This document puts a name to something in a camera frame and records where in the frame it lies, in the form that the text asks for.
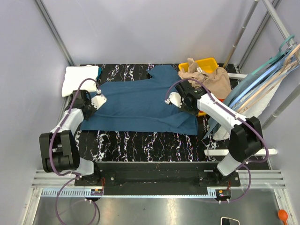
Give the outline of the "blue t-shirt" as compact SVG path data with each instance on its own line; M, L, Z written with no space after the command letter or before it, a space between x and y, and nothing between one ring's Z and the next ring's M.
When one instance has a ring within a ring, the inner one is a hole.
M158 65L147 72L149 79L102 84L107 101L80 129L196 135L196 117L165 103L168 89L180 80L178 72L171 65Z

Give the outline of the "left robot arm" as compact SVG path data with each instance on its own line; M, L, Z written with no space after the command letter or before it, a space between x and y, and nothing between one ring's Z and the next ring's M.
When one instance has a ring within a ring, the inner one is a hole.
M57 126L39 137L42 166L46 173L55 173L58 176L73 173L82 182L92 186L101 181L97 164L80 157L74 137L79 125L95 111L88 91L73 91Z

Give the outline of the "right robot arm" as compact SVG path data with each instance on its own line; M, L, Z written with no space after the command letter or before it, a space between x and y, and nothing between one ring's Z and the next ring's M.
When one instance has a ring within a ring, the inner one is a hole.
M199 111L207 113L229 133L229 152L213 173L214 183L223 186L229 181L229 175L250 161L249 158L260 149L265 149L265 159L269 156L269 150L263 139L260 121L256 117L247 118L235 112L203 84L200 85L196 89L188 79L180 80L174 84L176 92L172 92L165 100L190 114Z

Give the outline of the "folded white t-shirt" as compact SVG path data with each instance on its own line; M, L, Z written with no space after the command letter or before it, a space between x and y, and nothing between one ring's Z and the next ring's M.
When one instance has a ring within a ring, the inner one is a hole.
M67 97L77 90L83 80L90 78L96 80L99 73L99 66L66 67L61 96Z

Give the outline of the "beige t-shirt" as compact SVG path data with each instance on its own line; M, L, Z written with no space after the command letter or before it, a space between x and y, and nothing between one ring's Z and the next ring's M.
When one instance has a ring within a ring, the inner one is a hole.
M187 59L188 68L181 69L178 76L181 79L196 79L201 82L216 98L226 99L231 92L230 79L227 71L222 67L216 67L212 73L207 73L203 66L192 58Z

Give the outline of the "yellow plastic bin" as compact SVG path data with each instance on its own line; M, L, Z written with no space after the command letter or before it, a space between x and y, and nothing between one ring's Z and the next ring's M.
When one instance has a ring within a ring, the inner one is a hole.
M218 64L216 63L214 58L207 58L207 59L203 59L203 60L195 60L199 66L203 66L204 67L204 71L207 73L212 73L216 67L218 67ZM179 69L187 69L188 68L188 63L181 63L179 65Z

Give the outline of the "folded teal t-shirt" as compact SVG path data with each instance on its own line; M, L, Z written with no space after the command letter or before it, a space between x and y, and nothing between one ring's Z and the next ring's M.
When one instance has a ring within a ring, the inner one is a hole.
M101 73L102 73L102 68L99 67L99 68L98 68L98 74L97 74L96 80L99 80L99 79L100 79Z

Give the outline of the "hanging white towel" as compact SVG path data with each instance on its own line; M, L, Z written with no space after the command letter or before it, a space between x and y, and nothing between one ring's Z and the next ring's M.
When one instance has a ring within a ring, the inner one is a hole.
M259 94L259 97L255 97L254 103L250 105L246 110L243 109L240 113L247 118L251 118L252 116L258 117L262 114L265 108L270 104L271 99L273 98L275 92L282 82L282 78L279 81L275 82L276 85L272 87L267 87L265 93ZM221 141L229 138L229 133L225 130L223 126L221 126L218 131L213 135L213 139L215 141Z

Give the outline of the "light blue clothes hanger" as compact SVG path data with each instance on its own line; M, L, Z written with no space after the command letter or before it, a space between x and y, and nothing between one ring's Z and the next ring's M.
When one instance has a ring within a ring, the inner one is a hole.
M271 75L274 75L277 71L283 68L283 61L279 61L269 67L268 69L264 70L263 72L258 73L258 78L250 84L241 94L239 94L233 102L229 105L230 108L233 108L249 91L251 91L253 88L258 86L260 83L265 81L267 78L271 77Z

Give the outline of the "teal clothes hanger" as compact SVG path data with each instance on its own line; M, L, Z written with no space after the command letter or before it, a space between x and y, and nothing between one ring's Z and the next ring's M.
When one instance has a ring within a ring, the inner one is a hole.
M290 40L292 40L294 37L295 37L295 35L293 34L293 35L290 35L288 38L286 38L284 40L284 42L280 45L277 54L275 56L271 57L267 62L262 64L259 68L254 70L252 73L247 74L247 78L250 77L250 76L257 75L262 69L266 68L268 65L274 64L276 61L278 61L284 55L286 55L288 52L290 52L290 50L292 49L291 47L286 48L284 51L282 50L282 48L285 44L288 44L288 42Z

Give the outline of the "wooden clothes hanger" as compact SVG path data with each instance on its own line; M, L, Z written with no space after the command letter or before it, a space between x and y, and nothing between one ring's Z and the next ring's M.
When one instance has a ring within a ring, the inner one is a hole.
M238 113L243 113L253 105L255 105L259 100L264 98L269 94L277 85L279 85L282 80L294 69L296 69L300 64L295 59L294 54L298 52L300 45L296 45L295 48L287 55L287 59L284 59L282 67L276 69L271 75L265 79L261 84L255 87L249 95L233 108Z

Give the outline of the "smartphone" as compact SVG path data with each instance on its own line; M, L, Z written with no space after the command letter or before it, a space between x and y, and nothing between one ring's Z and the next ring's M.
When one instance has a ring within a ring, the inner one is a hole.
M233 218L221 217L220 224L221 225L240 225L240 222Z

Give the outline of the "orange spoon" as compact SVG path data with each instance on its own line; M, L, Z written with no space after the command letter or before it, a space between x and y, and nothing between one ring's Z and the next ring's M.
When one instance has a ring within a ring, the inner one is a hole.
M283 225L288 225L288 213L285 210L279 210L277 215L278 218L283 222Z

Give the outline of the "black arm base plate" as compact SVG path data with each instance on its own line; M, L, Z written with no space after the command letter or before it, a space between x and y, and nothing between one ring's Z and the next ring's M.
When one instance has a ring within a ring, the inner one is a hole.
M207 188L240 187L237 172L219 177L214 162L102 162L104 194L115 197L194 197L209 195ZM77 180L78 187L99 187Z

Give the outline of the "aluminium frame rail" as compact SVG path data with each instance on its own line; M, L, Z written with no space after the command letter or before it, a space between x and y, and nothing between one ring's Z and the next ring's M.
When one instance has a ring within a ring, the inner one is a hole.
M285 189L278 170L240 170L222 184L207 180L208 172L197 171L146 171L146 175L157 175L154 180L134 180L141 171L107 171L104 181L96 185L74 180L74 176L57 177L37 170L32 189L43 196L55 197L110 197L110 198L217 198L228 195L235 189Z

